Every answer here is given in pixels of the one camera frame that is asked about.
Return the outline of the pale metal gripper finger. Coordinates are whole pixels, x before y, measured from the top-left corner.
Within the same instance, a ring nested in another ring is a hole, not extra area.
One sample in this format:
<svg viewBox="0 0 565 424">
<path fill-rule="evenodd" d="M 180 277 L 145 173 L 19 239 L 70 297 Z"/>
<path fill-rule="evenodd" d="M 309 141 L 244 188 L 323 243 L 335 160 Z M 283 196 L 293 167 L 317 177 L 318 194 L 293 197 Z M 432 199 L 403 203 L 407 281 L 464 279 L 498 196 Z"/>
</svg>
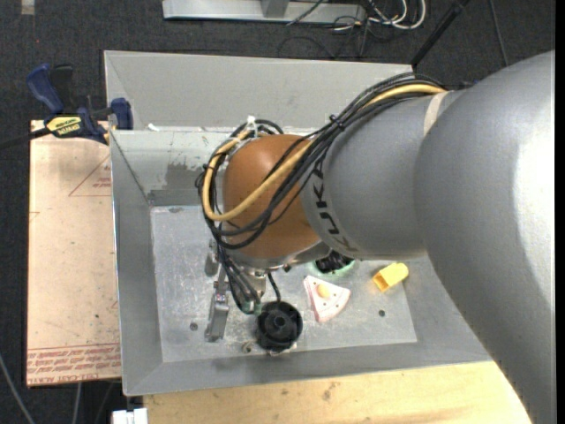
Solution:
<svg viewBox="0 0 565 424">
<path fill-rule="evenodd" d="M 208 243 L 208 252 L 204 265 L 204 272 L 207 277 L 216 276 L 221 268 L 218 257 L 218 247 L 216 241 L 212 238 Z"/>
<path fill-rule="evenodd" d="M 230 311 L 228 290 L 229 284 L 225 280 L 215 282 L 205 329 L 205 339 L 208 342 L 223 339 Z"/>
</svg>

